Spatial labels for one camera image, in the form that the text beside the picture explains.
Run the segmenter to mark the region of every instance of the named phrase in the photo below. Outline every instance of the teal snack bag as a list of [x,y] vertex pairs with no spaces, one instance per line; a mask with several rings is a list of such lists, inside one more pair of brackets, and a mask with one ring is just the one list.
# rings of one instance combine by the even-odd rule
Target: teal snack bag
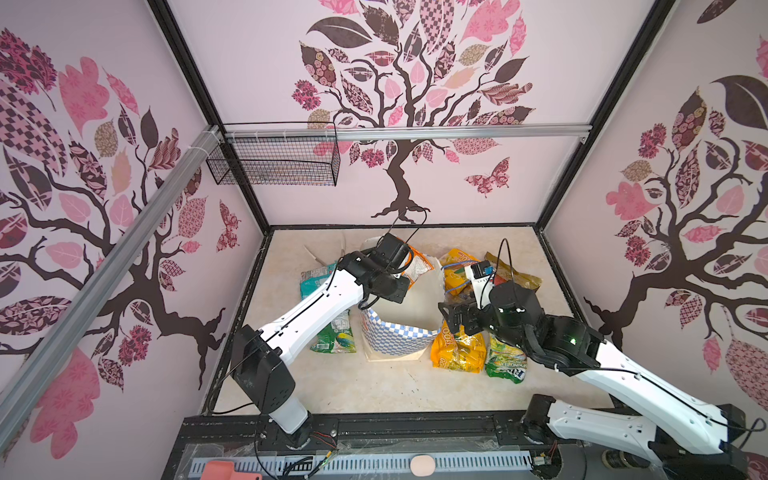
[[[302,300],[317,290],[333,273],[336,264],[322,266],[301,274],[301,298]],[[354,353],[355,339],[349,328],[349,310],[341,312],[331,323],[324,326],[317,334],[317,341],[310,346],[310,350],[320,353]]]

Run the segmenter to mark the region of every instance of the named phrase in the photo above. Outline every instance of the floor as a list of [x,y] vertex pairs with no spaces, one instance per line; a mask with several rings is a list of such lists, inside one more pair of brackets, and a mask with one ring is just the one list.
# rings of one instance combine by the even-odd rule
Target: floor
[[[254,329],[293,308],[300,301],[299,280],[303,271],[318,263],[304,250],[307,246],[322,261],[331,263],[341,254],[359,249],[362,242],[386,229],[278,230],[264,261],[245,323]],[[412,230],[396,229],[407,238]],[[515,269],[543,279],[537,296],[553,315],[571,315],[568,303],[552,273],[535,232],[530,227],[423,228],[412,238],[419,251],[441,257],[458,247],[482,258],[495,254],[502,238],[511,246]],[[412,361],[368,362],[362,351],[359,311],[350,316],[357,353],[315,353],[305,349],[290,366],[301,402],[316,413],[425,412],[526,409],[531,395],[542,393],[588,408],[612,407],[606,392],[578,379],[546,369],[531,361],[525,380],[490,378],[432,367],[429,352]],[[231,378],[221,389],[217,411],[249,402]],[[257,413],[250,406],[233,415]]]

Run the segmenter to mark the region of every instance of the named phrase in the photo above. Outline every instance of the butterfly decal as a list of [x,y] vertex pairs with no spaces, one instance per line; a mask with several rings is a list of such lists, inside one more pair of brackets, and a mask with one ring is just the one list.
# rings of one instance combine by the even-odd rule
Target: butterfly decal
[[468,181],[469,184],[473,187],[477,187],[478,192],[485,195],[487,198],[488,193],[493,190],[494,185],[496,187],[509,188],[509,185],[507,185],[507,182],[509,181],[509,175],[504,173],[507,170],[509,170],[509,157],[506,157],[504,160],[498,162],[498,165],[496,165],[489,177],[486,177],[485,175],[470,175],[464,180]]
[[216,242],[217,252],[227,247],[234,248],[237,246],[237,227],[242,221],[237,219],[237,215],[231,214],[229,207],[224,205],[221,200],[219,200],[219,211],[221,212],[221,220],[224,220],[224,232],[219,236],[219,241]]

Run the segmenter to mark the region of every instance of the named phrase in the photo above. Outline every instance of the green snack bag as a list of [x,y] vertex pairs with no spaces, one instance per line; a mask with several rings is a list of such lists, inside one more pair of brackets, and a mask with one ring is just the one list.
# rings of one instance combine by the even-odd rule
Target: green snack bag
[[498,376],[520,383],[525,379],[528,369],[528,357],[517,347],[500,342],[491,334],[488,345],[488,357],[485,360],[485,372],[488,376]]
[[[304,300],[317,290],[333,273],[336,264],[322,266],[301,274],[301,298]],[[317,342],[310,346],[310,350],[320,353],[354,353],[355,339],[349,328],[349,310],[341,312],[331,323],[324,326],[317,334]]]

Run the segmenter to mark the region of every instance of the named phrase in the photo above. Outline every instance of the orange object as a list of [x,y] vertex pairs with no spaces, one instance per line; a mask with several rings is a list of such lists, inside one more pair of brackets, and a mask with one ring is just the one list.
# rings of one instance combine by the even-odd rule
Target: orange object
[[200,480],[261,480],[261,474],[235,472],[234,463],[211,460],[205,464]]

